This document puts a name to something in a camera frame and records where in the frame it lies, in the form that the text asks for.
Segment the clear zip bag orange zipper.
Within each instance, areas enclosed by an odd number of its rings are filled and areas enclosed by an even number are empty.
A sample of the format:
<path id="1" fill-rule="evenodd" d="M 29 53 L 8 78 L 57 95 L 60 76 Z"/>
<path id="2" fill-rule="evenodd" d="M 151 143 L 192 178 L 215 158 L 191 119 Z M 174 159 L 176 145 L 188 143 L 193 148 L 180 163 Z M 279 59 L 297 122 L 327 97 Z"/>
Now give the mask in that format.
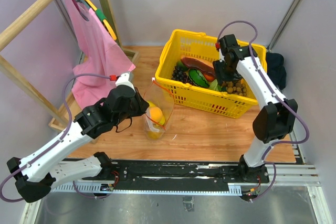
<path id="1" fill-rule="evenodd" d="M 149 104 L 143 116 L 145 135 L 150 140 L 159 140 L 170 127 L 175 105 L 174 95 L 152 78 L 151 85 L 144 93 L 144 99 Z"/>

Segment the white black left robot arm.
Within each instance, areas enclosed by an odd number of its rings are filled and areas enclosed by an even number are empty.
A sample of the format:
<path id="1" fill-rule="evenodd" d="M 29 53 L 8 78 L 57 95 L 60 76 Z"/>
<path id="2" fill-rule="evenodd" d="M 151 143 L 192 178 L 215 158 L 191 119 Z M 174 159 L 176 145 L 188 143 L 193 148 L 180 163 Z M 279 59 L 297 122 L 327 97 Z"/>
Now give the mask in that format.
<path id="1" fill-rule="evenodd" d="M 11 158 L 7 167 L 21 200 L 38 201 L 52 189 L 78 179 L 108 179 L 114 166 L 104 152 L 68 164 L 60 162 L 79 147 L 117 128 L 123 120 L 142 116 L 148 107 L 137 88 L 121 85 L 106 98 L 85 107 L 64 131 L 36 152 L 25 158 Z"/>

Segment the orange yellow peach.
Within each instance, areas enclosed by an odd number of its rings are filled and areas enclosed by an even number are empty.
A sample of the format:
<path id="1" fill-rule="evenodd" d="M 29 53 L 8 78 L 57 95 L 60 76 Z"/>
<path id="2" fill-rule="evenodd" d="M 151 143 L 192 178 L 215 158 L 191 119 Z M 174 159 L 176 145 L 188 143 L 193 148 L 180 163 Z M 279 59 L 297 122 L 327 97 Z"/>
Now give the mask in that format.
<path id="1" fill-rule="evenodd" d="M 163 119 L 163 112 L 157 106 L 152 106 L 149 108 L 149 117 L 154 122 L 160 122 Z"/>

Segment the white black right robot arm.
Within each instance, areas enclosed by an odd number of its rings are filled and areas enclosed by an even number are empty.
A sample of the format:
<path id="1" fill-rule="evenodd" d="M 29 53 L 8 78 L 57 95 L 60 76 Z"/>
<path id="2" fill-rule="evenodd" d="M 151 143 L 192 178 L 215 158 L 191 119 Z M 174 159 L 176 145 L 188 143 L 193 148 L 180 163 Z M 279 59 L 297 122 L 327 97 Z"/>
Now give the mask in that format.
<path id="1" fill-rule="evenodd" d="M 265 158 L 270 150 L 291 133 L 298 105 L 275 87 L 251 45 L 240 46 L 231 34 L 220 38 L 216 49 L 219 60 L 213 62 L 213 67 L 218 83 L 245 80 L 260 108 L 253 121 L 253 142 L 235 172 L 242 181 L 251 182 L 266 171 Z"/>

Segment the brown longan bunch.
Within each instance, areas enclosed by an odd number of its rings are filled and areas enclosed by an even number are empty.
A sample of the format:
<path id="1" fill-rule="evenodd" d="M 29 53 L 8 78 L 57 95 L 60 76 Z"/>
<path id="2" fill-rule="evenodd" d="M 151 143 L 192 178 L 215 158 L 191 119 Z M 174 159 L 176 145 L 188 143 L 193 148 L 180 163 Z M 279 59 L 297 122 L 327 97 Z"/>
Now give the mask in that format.
<path id="1" fill-rule="evenodd" d="M 227 92 L 228 94 L 235 94 L 239 96 L 247 96 L 247 86 L 241 81 L 228 81 L 222 85 L 221 92 Z"/>

